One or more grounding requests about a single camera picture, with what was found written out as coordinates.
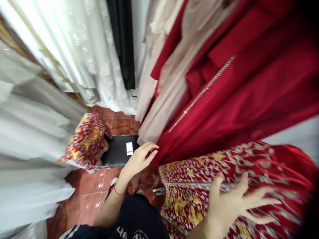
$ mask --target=embroidered red dress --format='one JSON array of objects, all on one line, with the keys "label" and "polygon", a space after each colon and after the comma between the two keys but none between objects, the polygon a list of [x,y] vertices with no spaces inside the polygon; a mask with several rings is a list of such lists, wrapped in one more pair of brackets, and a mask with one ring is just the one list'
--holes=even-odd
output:
[{"label": "embroidered red dress", "polygon": [[254,215],[270,214],[276,222],[257,225],[239,217],[226,238],[293,238],[311,199],[318,168],[299,148],[260,141],[159,167],[165,186],[160,213],[172,238],[185,238],[203,220],[208,210],[209,185],[219,171],[225,176],[221,192],[228,192],[248,171],[248,192],[271,187],[273,192],[268,196],[282,202],[249,210]]},{"label": "embroidered red dress", "polygon": [[98,113],[85,114],[59,162],[73,160],[89,173],[100,170],[101,156],[109,146],[105,136],[112,138],[111,131],[101,116]]}]

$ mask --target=finger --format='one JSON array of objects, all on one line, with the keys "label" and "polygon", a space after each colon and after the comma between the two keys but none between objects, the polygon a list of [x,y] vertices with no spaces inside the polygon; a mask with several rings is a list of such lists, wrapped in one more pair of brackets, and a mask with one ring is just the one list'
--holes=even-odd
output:
[{"label": "finger", "polygon": [[146,148],[146,147],[148,147],[150,144],[152,144],[152,145],[156,145],[155,143],[153,143],[153,142],[146,142],[145,144],[143,144],[140,148],[141,149],[144,149],[144,148]]},{"label": "finger", "polygon": [[250,208],[265,206],[265,205],[273,205],[273,204],[281,204],[281,201],[274,198],[263,198],[255,203],[249,205]]},{"label": "finger", "polygon": [[222,172],[218,172],[212,183],[210,184],[209,197],[219,197],[220,185],[224,180]]},{"label": "finger", "polygon": [[255,189],[252,193],[249,193],[246,195],[247,199],[261,199],[263,198],[266,193],[269,193],[272,191],[272,188],[268,187],[260,187]]},{"label": "finger", "polygon": [[154,144],[154,143],[150,143],[145,148],[143,148],[143,151],[148,152],[148,151],[151,151],[154,148],[159,148],[159,147],[156,144]]},{"label": "finger", "polygon": [[276,219],[272,218],[271,216],[254,216],[247,211],[245,211],[242,216],[248,218],[256,224],[267,224],[276,221]]},{"label": "finger", "polygon": [[157,154],[157,150],[154,150],[153,152],[151,152],[151,154],[147,157],[147,159],[145,159],[145,163],[147,165],[149,165],[151,163],[151,161],[153,160],[153,158],[155,157],[155,155]]},{"label": "finger", "polygon": [[248,172],[244,172],[239,183],[232,189],[232,192],[237,192],[243,195],[248,189]]}]

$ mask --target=black notebook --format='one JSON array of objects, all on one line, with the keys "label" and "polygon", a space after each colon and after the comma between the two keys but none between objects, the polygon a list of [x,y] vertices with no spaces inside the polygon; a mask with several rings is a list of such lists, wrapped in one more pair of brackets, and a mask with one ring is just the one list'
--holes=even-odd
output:
[{"label": "black notebook", "polygon": [[127,155],[126,143],[132,144],[132,150],[128,149],[128,151],[129,154],[133,154],[139,147],[137,143],[138,137],[138,135],[118,135],[113,136],[112,139],[107,138],[106,141],[109,143],[109,149],[101,157],[102,165],[105,167],[124,166],[131,157],[131,155]]}]

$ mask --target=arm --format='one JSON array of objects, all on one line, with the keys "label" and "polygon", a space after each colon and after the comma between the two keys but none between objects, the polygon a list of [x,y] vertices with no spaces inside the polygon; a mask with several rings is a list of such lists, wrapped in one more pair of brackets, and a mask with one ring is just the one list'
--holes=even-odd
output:
[{"label": "arm", "polygon": [[248,173],[245,172],[240,182],[228,193],[220,193],[224,180],[221,172],[210,185],[209,208],[207,216],[187,235],[187,239],[223,239],[229,228],[239,216],[244,216],[256,224],[275,221],[270,216],[255,217],[247,210],[281,202],[273,198],[264,198],[271,188],[258,188],[244,196],[248,189]]},{"label": "arm", "polygon": [[[114,189],[118,194],[123,194],[126,191],[127,184],[133,178],[134,175],[146,168],[152,159],[157,154],[157,150],[154,150],[147,159],[145,159],[147,153],[154,148],[159,148],[154,143],[145,143],[130,157],[125,167],[122,169],[119,179],[114,186]],[[97,215],[93,226],[109,227],[112,226],[118,218],[124,195],[118,195],[114,189],[108,196],[101,211]]]}]

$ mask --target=red sleeve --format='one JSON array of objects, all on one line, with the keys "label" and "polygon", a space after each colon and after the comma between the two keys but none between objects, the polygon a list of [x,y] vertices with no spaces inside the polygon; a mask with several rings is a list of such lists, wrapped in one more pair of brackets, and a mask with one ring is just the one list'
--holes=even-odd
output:
[{"label": "red sleeve", "polygon": [[165,44],[163,46],[163,49],[159,55],[159,58],[157,59],[157,62],[153,68],[153,71],[151,73],[151,77],[155,80],[159,80],[160,72],[167,61],[167,59],[170,57],[170,55],[174,52],[175,48],[179,44],[180,40],[182,39],[182,19],[184,15],[184,11],[186,8],[188,0],[184,0],[183,5],[180,8],[180,11],[176,17],[175,23],[167,36],[167,39],[165,41]]}]

